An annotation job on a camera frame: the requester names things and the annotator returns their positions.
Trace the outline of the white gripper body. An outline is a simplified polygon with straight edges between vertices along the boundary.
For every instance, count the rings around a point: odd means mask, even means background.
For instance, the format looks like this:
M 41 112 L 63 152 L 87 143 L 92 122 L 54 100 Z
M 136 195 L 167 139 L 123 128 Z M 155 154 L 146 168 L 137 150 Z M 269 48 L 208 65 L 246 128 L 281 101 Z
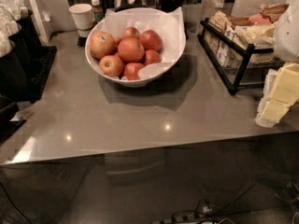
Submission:
M 299 62 L 299 0 L 287 0 L 288 8 L 274 31 L 274 53 L 287 63 Z

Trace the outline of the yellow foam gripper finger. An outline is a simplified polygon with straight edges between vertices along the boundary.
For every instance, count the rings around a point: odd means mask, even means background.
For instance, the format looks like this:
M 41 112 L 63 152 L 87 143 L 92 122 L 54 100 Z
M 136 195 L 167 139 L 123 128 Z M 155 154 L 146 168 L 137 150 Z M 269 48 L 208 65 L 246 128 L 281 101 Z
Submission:
M 272 128 L 299 100 L 299 64 L 285 63 L 278 70 L 270 69 L 263 86 L 263 98 L 257 108 L 255 122 Z

